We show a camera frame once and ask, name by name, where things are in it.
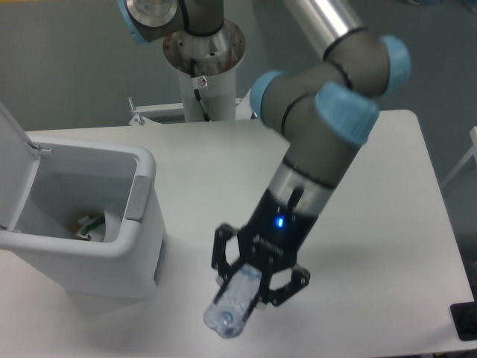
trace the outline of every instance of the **white trash bin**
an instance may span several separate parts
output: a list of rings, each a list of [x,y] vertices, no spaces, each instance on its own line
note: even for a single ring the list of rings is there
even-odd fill
[[[157,292],[165,225],[144,148],[32,136],[0,103],[0,248],[65,289],[124,298]],[[111,242],[75,238],[78,219],[114,207]]]

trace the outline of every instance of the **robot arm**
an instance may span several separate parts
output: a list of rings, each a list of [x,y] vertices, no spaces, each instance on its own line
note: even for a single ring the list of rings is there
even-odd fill
[[[407,80],[410,60],[395,37],[375,37],[342,0],[285,0],[323,63],[299,75],[267,72],[250,103],[264,124],[290,142],[250,221],[215,233],[212,267],[221,288],[204,315],[224,338],[240,334],[259,305],[279,306],[308,285],[297,252],[379,115],[373,98]],[[228,240],[239,258],[229,264]],[[271,290],[272,276],[291,281]]]
[[[181,30],[208,37],[224,24],[223,0],[118,0],[118,5],[139,44]]]

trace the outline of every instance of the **cable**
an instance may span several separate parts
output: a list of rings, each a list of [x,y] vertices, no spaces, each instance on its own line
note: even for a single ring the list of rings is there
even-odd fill
[[[196,61],[192,58],[191,59],[191,68],[190,68],[191,78],[195,77],[195,64],[196,64]],[[197,99],[197,101],[199,102],[200,109],[202,111],[203,120],[205,122],[211,122],[211,119],[210,119],[209,114],[207,113],[206,108],[203,104],[202,97],[200,96],[200,92],[199,92],[198,88],[194,88],[194,94],[195,94],[195,99]]]

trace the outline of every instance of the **white table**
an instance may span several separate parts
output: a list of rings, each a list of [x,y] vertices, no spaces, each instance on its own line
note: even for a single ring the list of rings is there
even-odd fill
[[[259,121],[51,131],[149,148],[169,233],[152,301],[69,294],[0,251],[1,357],[383,357],[477,348],[449,306],[471,301],[414,114],[385,112],[300,253],[310,285],[222,340],[215,228],[250,217],[287,144]]]

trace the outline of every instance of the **black object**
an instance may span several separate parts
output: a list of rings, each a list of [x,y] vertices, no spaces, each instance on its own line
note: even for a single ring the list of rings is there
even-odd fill
[[[310,273],[297,264],[297,253],[317,217],[294,213],[295,201],[301,194],[303,191],[297,189],[284,206],[267,190],[250,221],[242,229],[222,224],[215,231],[212,268],[218,271],[224,284],[215,296],[214,303],[224,294],[232,276],[245,264],[262,273],[259,290],[250,303],[246,317],[258,302],[271,302],[279,306],[308,286]],[[230,265],[225,248],[233,237],[237,237],[240,256]],[[285,269],[291,269],[290,282],[278,289],[270,289],[272,276]]]
[[[461,341],[477,340],[477,302],[453,304],[450,312],[459,339]]]

